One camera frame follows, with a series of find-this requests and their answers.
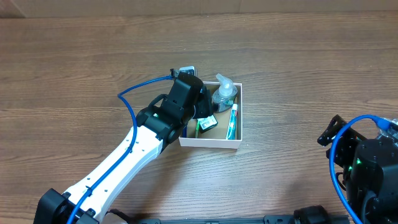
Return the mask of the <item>clear soap pump bottle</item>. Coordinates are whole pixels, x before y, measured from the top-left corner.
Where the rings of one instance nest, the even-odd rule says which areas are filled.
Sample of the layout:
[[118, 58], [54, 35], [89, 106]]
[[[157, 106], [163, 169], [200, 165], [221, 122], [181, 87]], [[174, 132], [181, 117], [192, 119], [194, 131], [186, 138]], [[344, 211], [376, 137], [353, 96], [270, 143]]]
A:
[[212, 95], [213, 112], [221, 113], [230, 109], [238, 93], [237, 87], [233, 81], [220, 73], [216, 75], [220, 86]]

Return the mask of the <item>green white toothbrush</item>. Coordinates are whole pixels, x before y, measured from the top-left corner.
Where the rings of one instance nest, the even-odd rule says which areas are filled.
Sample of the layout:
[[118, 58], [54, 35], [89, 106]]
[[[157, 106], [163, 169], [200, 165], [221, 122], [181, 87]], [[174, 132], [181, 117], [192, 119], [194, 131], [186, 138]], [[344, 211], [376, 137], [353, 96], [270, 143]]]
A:
[[196, 128], [195, 128], [195, 138], [198, 138], [199, 130], [200, 130], [200, 120], [197, 119], [197, 125], [196, 125]]

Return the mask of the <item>teal toothpaste tube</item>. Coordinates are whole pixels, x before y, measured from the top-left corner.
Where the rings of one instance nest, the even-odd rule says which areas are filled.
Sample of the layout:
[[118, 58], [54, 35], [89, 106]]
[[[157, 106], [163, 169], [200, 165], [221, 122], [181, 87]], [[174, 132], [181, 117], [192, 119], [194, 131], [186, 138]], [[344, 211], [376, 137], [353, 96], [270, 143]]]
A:
[[226, 132], [227, 140], [235, 140], [236, 139], [236, 129], [237, 129], [237, 118], [238, 118], [238, 105], [235, 103], [232, 105], [228, 128]]

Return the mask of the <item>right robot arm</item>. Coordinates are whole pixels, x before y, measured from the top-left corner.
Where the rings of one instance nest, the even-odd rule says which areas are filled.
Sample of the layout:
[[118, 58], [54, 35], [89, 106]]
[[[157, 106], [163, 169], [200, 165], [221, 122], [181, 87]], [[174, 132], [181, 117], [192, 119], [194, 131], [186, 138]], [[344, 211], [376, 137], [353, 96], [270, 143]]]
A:
[[[370, 119], [379, 129], [366, 138], [353, 129]], [[397, 223], [397, 120], [364, 114], [351, 121], [334, 116], [317, 142], [328, 146], [336, 194], [355, 223]]]

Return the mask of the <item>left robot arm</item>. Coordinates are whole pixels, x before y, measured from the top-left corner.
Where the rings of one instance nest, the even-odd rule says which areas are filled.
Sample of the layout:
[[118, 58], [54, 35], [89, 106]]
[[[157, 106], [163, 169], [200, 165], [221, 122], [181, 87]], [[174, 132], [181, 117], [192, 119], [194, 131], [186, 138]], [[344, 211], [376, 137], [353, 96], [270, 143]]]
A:
[[193, 118], [212, 114], [210, 91], [196, 76], [172, 72], [168, 94], [138, 114], [120, 145], [93, 171], [64, 193], [49, 189], [39, 200], [34, 223], [101, 223], [110, 206], [150, 161], [176, 139]]

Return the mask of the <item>blue disposable razor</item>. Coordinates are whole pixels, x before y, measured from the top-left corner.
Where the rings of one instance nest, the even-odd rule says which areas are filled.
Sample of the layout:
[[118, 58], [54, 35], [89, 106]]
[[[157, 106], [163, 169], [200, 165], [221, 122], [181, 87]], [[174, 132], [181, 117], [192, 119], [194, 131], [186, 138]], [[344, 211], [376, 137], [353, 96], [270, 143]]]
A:
[[183, 128], [182, 137], [183, 137], [183, 138], [187, 137], [187, 126], [185, 126], [185, 127]]

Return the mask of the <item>green white floss packet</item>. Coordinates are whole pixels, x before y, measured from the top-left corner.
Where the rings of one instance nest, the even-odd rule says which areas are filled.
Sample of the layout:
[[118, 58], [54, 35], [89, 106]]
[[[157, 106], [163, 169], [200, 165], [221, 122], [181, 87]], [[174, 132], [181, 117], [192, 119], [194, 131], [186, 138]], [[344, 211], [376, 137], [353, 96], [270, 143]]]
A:
[[201, 133], [205, 133], [218, 125], [218, 121], [214, 115], [207, 118], [198, 118], [197, 121], [199, 124], [199, 132]]

